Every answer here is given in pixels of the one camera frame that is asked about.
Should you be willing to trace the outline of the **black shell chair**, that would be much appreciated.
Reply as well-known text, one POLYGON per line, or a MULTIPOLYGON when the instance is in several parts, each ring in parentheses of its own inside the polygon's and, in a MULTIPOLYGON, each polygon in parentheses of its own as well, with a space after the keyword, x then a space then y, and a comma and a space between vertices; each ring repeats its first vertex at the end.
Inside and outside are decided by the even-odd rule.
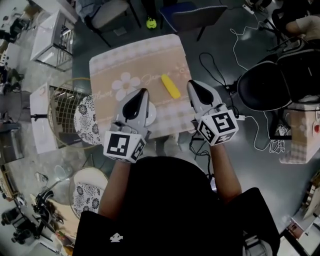
POLYGON ((292 64, 265 60, 247 70, 237 82, 237 93, 243 104, 257 112, 282 109, 292 103, 290 80, 292 64))

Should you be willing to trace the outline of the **grey padded chair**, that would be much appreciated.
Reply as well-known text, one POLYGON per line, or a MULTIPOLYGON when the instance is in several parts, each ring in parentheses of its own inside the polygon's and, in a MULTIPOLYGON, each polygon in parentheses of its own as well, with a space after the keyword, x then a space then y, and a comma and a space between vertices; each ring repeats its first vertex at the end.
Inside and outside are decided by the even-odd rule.
POLYGON ((92 17, 87 15, 84 18, 84 23, 93 33, 98 35, 109 48, 111 48, 111 45, 103 37, 101 29, 122 14, 127 16, 128 9, 131 10, 138 27, 141 28, 141 22, 137 16, 131 0, 110 0, 102 4, 92 17))

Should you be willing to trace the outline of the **black equipment pile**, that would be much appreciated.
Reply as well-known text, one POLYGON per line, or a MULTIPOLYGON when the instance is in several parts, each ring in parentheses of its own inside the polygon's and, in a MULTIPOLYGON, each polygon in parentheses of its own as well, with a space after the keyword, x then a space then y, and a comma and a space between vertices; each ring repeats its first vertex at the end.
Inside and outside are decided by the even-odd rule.
POLYGON ((49 202, 49 199, 53 196, 53 191, 46 190, 39 193, 34 199, 32 207, 34 213, 37 214, 35 219, 39 221, 34 234, 36 238, 40 237, 44 228, 48 228, 51 232, 55 233, 59 228, 58 224, 64 224, 63 217, 58 213, 53 203, 49 202))

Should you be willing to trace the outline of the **white round plate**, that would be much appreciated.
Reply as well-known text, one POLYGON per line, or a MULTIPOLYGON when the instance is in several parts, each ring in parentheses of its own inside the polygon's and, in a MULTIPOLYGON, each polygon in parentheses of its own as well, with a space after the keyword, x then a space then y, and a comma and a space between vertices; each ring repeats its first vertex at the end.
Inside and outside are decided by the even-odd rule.
POLYGON ((152 102, 149 102, 149 108, 148 108, 148 117, 145 121, 145 126, 148 127, 153 124, 153 122, 156 120, 157 117, 157 110, 155 105, 152 102))

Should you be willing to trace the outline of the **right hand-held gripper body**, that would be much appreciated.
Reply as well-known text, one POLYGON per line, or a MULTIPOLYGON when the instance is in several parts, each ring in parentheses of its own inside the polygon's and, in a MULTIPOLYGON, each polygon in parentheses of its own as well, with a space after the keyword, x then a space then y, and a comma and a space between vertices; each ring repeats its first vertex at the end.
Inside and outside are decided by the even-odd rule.
POLYGON ((196 113, 191 122, 210 146, 230 141, 239 131, 233 111, 224 103, 196 113))

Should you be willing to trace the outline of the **black grey backpack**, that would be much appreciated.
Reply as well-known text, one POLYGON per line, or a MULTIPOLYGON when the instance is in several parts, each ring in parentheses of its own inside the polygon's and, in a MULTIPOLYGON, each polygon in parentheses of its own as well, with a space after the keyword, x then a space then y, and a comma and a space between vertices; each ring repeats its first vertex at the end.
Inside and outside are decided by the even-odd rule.
POLYGON ((320 104, 320 39, 296 38, 279 53, 276 65, 293 103, 320 104))

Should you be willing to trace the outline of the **person's right forearm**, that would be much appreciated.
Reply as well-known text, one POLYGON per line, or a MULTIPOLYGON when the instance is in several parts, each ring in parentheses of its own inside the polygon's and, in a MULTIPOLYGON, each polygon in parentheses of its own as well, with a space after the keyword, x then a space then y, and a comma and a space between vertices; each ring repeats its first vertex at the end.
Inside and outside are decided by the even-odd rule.
POLYGON ((223 144, 211 146, 210 155, 217 193, 227 204, 242 193, 240 182, 223 144))

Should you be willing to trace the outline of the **person's left forearm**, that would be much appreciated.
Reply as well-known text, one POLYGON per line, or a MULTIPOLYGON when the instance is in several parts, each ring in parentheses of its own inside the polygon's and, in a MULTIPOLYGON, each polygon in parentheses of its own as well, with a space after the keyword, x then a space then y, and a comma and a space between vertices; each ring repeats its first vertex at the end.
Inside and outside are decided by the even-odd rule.
POLYGON ((116 220, 127 191, 131 164, 116 161, 100 200, 98 214, 116 220))

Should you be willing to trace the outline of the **yellow corn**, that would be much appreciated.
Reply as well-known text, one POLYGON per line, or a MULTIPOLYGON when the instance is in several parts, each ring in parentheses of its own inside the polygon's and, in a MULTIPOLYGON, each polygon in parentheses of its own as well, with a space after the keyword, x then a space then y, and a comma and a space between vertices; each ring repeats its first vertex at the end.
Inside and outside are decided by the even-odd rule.
POLYGON ((173 99, 178 99, 181 97, 181 93, 179 89, 177 88, 175 83, 171 80, 171 78, 168 75, 162 74, 161 81, 173 99))

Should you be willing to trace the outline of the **dark fabric chair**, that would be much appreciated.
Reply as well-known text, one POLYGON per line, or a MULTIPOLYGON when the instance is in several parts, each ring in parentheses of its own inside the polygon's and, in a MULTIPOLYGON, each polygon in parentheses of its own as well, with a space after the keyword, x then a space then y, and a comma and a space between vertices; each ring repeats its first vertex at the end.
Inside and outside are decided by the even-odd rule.
POLYGON ((213 26, 228 9, 226 5, 197 7, 191 1, 177 2, 159 9, 160 28, 166 22, 174 34, 200 29, 197 36, 199 41, 209 26, 213 26))

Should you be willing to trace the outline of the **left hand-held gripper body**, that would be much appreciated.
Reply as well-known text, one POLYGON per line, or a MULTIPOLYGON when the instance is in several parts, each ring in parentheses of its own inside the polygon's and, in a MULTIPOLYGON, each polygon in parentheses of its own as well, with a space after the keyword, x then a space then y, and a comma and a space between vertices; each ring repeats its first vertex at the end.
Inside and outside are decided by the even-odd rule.
POLYGON ((144 126, 114 121, 104 134, 103 154, 115 161, 134 164, 151 132, 144 126))

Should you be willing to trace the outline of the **wooden slatted rack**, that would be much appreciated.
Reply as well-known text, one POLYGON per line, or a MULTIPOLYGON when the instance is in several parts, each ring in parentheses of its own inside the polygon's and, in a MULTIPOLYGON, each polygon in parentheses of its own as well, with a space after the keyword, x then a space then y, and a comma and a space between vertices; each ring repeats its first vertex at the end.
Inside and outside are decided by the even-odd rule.
POLYGON ((302 200, 302 219, 311 216, 320 206, 320 170, 315 173, 308 183, 304 198, 302 200))

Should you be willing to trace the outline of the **black metal table frame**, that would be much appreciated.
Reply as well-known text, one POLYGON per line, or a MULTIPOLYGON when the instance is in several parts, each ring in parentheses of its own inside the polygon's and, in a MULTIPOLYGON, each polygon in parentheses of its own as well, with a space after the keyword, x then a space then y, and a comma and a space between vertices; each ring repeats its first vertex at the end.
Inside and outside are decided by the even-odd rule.
POLYGON ((270 140, 291 140, 291 126, 284 109, 264 111, 267 134, 270 140))

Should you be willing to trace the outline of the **person's black shirt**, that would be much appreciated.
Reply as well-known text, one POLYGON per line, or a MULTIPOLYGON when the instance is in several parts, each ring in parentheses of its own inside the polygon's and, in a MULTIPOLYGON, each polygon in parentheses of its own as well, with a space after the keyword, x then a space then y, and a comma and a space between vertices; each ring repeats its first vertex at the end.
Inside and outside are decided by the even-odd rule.
POLYGON ((119 216, 81 214, 73 256, 277 256, 280 236, 256 187, 223 203, 204 172, 174 157, 131 165, 119 216))

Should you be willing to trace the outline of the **table with beige checked cloth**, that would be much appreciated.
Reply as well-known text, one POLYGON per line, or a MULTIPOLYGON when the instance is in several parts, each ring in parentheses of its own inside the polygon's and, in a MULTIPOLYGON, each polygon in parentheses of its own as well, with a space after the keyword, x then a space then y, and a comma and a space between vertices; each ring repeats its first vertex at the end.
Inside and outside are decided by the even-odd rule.
POLYGON ((89 74, 100 137, 110 129, 119 101, 141 88, 148 90, 156 108, 156 119, 147 127, 150 138, 193 130, 195 111, 187 92, 191 73, 179 36, 152 37, 99 54, 89 61, 89 74), (180 98, 168 93, 163 74, 174 82, 180 98))

